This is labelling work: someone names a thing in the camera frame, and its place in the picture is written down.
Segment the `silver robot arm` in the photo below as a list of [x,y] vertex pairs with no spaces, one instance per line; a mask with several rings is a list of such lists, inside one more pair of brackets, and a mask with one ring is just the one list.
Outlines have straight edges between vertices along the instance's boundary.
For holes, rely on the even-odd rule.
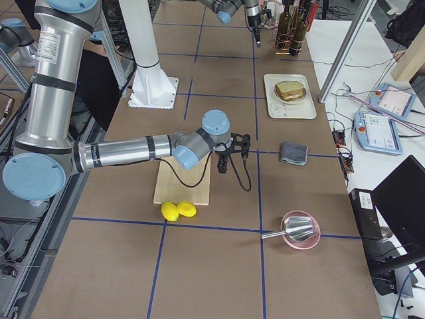
[[254,36],[257,47],[261,47],[260,25],[262,24],[263,11],[257,0],[200,0],[206,8],[210,9],[222,24],[230,22],[239,8],[244,8],[247,29]]
[[25,130],[3,168],[6,189],[27,201],[56,195],[66,180],[94,168],[173,157],[191,169],[211,152],[230,148],[230,122],[210,110],[192,134],[175,132],[134,140],[71,142],[68,129],[83,46],[100,25],[100,1],[37,1],[41,32]]

